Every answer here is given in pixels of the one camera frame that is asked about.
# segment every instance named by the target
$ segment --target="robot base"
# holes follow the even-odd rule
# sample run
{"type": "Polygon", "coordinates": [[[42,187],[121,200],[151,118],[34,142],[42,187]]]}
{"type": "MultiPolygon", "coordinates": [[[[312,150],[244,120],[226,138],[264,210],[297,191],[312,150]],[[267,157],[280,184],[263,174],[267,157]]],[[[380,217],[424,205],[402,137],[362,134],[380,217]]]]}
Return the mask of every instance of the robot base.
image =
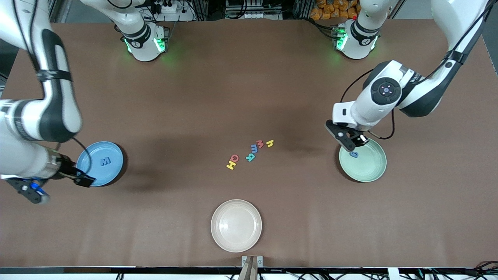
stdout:
{"type": "Polygon", "coordinates": [[[370,40],[370,42],[363,42],[363,44],[366,43],[366,45],[360,45],[360,42],[351,35],[351,25],[354,22],[354,20],[349,19],[338,25],[334,36],[339,38],[334,40],[334,47],[349,58],[362,59],[375,48],[375,42],[377,41],[378,36],[376,36],[374,40],[370,40]]]}
{"type": "Polygon", "coordinates": [[[128,47],[128,52],[139,61],[154,60],[168,49],[169,28],[152,22],[148,22],[147,25],[150,27],[151,35],[142,46],[135,48],[133,42],[128,43],[126,39],[124,40],[128,47]]]}

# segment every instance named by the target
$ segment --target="white plate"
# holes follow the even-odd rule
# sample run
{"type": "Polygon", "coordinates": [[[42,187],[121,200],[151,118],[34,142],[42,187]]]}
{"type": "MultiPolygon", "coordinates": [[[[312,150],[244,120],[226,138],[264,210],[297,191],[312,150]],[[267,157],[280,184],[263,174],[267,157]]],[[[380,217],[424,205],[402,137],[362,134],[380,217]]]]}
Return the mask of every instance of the white plate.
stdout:
{"type": "Polygon", "coordinates": [[[254,246],[262,228],[256,207],[241,199],[224,202],[211,219],[213,239],[223,250],[231,253],[244,252],[254,246]]]}

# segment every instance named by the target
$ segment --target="plate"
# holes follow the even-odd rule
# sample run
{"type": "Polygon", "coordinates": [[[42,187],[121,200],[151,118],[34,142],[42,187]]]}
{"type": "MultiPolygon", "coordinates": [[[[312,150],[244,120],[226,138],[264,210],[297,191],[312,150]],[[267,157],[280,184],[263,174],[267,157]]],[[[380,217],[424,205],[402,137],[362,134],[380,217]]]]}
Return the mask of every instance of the plate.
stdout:
{"type": "Polygon", "coordinates": [[[123,168],[124,156],[118,145],[108,141],[101,141],[88,146],[87,151],[88,153],[83,151],[80,154],[76,167],[86,172],[90,166],[90,158],[88,157],[88,154],[90,154],[92,166],[90,166],[87,175],[95,178],[95,181],[91,184],[92,187],[107,185],[120,174],[123,168]]]}
{"type": "Polygon", "coordinates": [[[384,174],[387,158],[377,142],[370,139],[367,144],[354,151],[358,153],[356,157],[343,147],[339,151],[339,162],[349,177],[360,182],[373,182],[384,174]]]}
{"type": "Polygon", "coordinates": [[[249,250],[261,236],[263,224],[254,205],[233,199],[220,205],[211,219],[211,234],[216,244],[231,253],[249,250]]]}

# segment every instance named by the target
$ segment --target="metal bracket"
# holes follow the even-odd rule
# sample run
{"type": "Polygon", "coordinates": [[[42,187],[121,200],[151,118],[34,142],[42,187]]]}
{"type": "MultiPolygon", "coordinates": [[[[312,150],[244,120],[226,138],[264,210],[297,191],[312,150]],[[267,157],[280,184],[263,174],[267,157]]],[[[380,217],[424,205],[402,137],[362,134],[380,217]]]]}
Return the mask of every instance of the metal bracket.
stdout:
{"type": "MultiPolygon", "coordinates": [[[[247,260],[247,256],[243,256],[242,257],[242,265],[241,265],[242,267],[246,263],[246,260],[247,260]]],[[[258,256],[256,258],[256,260],[257,260],[257,267],[262,268],[263,267],[263,256],[258,256]]]]}
{"type": "Polygon", "coordinates": [[[387,268],[387,274],[389,275],[389,280],[400,280],[399,269],[398,268],[387,268]]]}

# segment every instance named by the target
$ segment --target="blue plate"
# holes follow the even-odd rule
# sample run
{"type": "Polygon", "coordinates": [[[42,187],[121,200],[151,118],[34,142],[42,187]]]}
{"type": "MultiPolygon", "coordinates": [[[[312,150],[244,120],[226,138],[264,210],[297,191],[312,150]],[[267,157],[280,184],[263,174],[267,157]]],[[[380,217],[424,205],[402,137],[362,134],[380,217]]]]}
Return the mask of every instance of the blue plate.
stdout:
{"type": "MultiPolygon", "coordinates": [[[[114,180],[123,168],[124,156],[118,145],[101,141],[93,143],[87,148],[92,157],[92,166],[87,175],[95,178],[92,187],[100,187],[114,180]]],[[[76,162],[76,167],[86,172],[90,165],[88,153],[83,151],[76,162]]]]}

